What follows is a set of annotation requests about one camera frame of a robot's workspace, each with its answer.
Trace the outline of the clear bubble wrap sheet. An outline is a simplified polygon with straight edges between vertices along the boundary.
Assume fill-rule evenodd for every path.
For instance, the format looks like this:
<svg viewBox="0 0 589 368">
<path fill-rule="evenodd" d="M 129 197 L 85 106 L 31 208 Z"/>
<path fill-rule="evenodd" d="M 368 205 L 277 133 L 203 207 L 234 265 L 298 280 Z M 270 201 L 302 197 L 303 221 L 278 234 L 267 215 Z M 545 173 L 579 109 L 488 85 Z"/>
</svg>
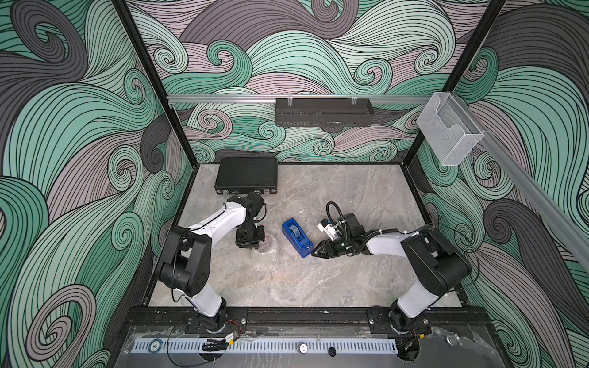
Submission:
<svg viewBox="0 0 589 368">
<path fill-rule="evenodd" d="M 253 248 L 262 255 L 277 255 L 279 252 L 279 245 L 276 238 L 272 234 L 265 235 L 265 238 Z"/>
</svg>

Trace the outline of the blue tape dispenser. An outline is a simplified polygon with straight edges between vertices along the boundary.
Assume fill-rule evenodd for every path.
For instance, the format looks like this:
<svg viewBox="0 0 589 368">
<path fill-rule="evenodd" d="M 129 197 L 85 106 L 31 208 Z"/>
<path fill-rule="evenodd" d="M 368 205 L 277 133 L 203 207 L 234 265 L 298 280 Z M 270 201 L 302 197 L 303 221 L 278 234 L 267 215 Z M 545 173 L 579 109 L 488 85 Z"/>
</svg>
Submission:
<svg viewBox="0 0 589 368">
<path fill-rule="evenodd" d="M 291 218 L 282 224 L 282 234 L 302 258 L 312 253 L 314 244 L 295 219 Z"/>
</svg>

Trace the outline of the white mug red inside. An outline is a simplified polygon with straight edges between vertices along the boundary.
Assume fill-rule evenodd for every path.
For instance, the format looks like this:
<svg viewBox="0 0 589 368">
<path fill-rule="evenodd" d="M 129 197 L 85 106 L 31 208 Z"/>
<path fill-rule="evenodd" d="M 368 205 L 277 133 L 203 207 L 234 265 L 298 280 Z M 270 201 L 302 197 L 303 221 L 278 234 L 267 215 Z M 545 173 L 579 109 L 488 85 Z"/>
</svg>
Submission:
<svg viewBox="0 0 589 368">
<path fill-rule="evenodd" d="M 257 248 L 258 253 L 265 254 L 265 253 L 275 253 L 276 251 L 276 240 L 273 236 L 267 235 L 265 239 L 259 243 L 259 247 Z"/>
</svg>

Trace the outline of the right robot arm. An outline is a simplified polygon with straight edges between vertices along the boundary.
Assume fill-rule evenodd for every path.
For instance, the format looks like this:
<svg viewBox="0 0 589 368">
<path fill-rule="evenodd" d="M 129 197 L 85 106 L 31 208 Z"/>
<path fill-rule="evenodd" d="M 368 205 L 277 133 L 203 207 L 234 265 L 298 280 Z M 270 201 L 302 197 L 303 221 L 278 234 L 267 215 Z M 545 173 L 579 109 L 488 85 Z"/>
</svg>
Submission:
<svg viewBox="0 0 589 368">
<path fill-rule="evenodd" d="M 392 255 L 408 260 L 417 280 L 391 305 L 388 314 L 395 331 L 406 333 L 425 325 L 423 312 L 472 273 L 472 265 L 433 225 L 413 231 L 396 228 L 367 231 L 352 213 L 338 220 L 322 219 L 318 229 L 328 236 L 311 255 L 320 259 L 341 256 Z"/>
</svg>

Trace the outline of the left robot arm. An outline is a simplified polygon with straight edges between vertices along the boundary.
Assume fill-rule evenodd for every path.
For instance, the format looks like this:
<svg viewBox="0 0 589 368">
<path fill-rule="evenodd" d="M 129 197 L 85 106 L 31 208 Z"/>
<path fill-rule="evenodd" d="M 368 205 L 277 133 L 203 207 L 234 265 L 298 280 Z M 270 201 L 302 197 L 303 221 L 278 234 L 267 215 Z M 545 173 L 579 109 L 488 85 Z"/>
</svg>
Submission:
<svg viewBox="0 0 589 368">
<path fill-rule="evenodd" d="M 180 291 L 202 316 L 219 317 L 224 299 L 209 283 L 213 246 L 232 230 L 238 248 L 258 248 L 265 239 L 258 215 L 265 208 L 261 196 L 232 196 L 210 217 L 190 227 L 170 229 L 156 265 L 156 278 Z"/>
</svg>

